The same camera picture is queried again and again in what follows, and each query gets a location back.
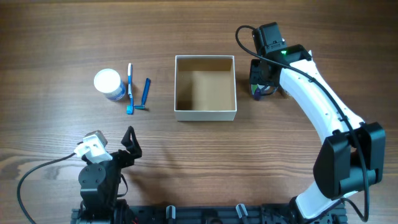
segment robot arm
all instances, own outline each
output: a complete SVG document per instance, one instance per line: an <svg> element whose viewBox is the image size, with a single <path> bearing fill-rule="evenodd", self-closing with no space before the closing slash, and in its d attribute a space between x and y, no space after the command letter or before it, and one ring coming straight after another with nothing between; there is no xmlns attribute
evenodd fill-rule
<svg viewBox="0 0 398 224"><path fill-rule="evenodd" d="M126 150L109 154L105 150L107 143L101 131L94 131L75 149L87 166L79 174L85 209L81 207L72 214L74 223L133 223L134 214L126 200L118 199L123 196L118 194L118 188L121 179L127 186L121 170L133 166L135 159L141 158L142 150L131 126L121 141Z"/></svg>
<svg viewBox="0 0 398 224"><path fill-rule="evenodd" d="M252 29L257 54L240 43L238 32L242 28ZM386 141L383 128L378 123L365 124L337 97L321 77L310 52L301 45L287 47L275 22L257 29L241 26L236 31L236 40L242 49L260 58L251 62L253 97L269 95L261 92L268 87L282 87L303 109L323 144L313 167L315 182L290 201L293 223L310 223L341 203L341 198L364 190L364 176L369 186L381 181ZM343 114L339 114L336 105ZM358 145L356 140L362 149L367 175L363 175L360 152L351 153L351 147Z"/></svg>
<svg viewBox="0 0 398 224"><path fill-rule="evenodd" d="M313 60L300 60L297 62L293 62L290 64L297 69L300 69L303 72L306 72L310 76L316 78L333 96L334 100L339 104L340 108L344 109L345 115L348 117L348 121L350 125L354 129L360 129L361 125L365 126L364 121L356 114L354 114L333 92L333 90L327 85L324 79L321 77L319 71ZM331 103L330 99L325 95L325 93L316 85L311 83L308 79L303 77L301 74L298 74L295 71L290 69L283 68L280 72L280 86L288 92L300 105L303 109L304 113L308 116L312 124L314 125L319 138L322 143L327 139L329 136L337 136L338 133L346 133L348 132L348 127L345 123L340 121L341 116L339 116L338 112L336 111L335 107ZM339 193L339 196L336 195L329 195L333 196L333 199L326 197L322 194L322 191L319 189L318 184L322 186L322 182L325 182L323 178L318 178L317 182L311 184L311 186L302 194L297 196L295 199L295 204L297 206L298 211L300 212L301 216L305 220L311 220L319 215L321 215L325 210L328 210L330 207L335 205L336 203L340 202L340 197L349 197L355 194L357 191L361 189L362 184L362 170L360 169L359 164L358 166L351 167L349 159L350 155L350 146L348 142L345 144L346 146L343 148L345 152L338 152L337 155L340 158L337 166L341 166L340 168L344 167L343 163L345 162L344 169L351 170L351 173L346 180L356 179L354 185L357 185L357 188L352 188L350 192L344 192L344 195ZM334 173L329 172L329 174L325 173L324 171L319 171L319 176L329 175L328 178L334 179ZM376 183L376 172L369 171L368 174L368 181L369 185ZM336 188L341 188L339 183L330 183L335 184Z"/></svg>

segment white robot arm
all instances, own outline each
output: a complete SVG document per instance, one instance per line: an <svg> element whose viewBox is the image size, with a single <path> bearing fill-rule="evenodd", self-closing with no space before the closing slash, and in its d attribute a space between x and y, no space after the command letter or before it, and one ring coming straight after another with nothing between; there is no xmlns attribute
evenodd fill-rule
<svg viewBox="0 0 398 224"><path fill-rule="evenodd" d="M240 43L238 34L251 29L257 53ZM276 22L236 30L238 45L259 58L251 62L249 81L254 99L283 88L314 125L322 148L313 167L315 181L290 201L292 223L310 223L341 202L349 202L362 221L369 216L369 186L382 179L385 132L366 124L324 81L303 46L287 47ZM351 147L357 150L351 153ZM365 191L365 215L347 197Z"/></svg>

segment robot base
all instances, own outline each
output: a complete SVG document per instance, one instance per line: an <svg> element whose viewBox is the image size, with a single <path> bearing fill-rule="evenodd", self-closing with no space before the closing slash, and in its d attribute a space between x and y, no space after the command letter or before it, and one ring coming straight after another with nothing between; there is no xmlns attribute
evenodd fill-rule
<svg viewBox="0 0 398 224"><path fill-rule="evenodd" d="M283 215L288 204L264 204L261 206L246 206L249 224L290 224ZM154 206L131 206L140 224L243 224L235 207L176 207L175 221L166 220L166 208ZM71 223L84 223L76 220L79 210L73 210ZM311 224L347 224L344 204L328 212L324 217Z"/></svg>

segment cardboard box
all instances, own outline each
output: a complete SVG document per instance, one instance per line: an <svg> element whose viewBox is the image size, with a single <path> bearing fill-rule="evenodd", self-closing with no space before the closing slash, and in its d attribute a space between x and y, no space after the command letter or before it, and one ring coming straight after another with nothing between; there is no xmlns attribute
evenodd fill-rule
<svg viewBox="0 0 398 224"><path fill-rule="evenodd" d="M234 56L175 56L174 113L178 121L233 121Z"/></svg>

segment plastic container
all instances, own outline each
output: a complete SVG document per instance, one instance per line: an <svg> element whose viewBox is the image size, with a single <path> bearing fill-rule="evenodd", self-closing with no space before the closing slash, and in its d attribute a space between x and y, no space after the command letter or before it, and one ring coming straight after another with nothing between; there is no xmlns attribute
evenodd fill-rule
<svg viewBox="0 0 398 224"><path fill-rule="evenodd" d="M110 68L103 69L95 75L94 86L112 101L120 100L126 94L126 87L119 73Z"/></svg>

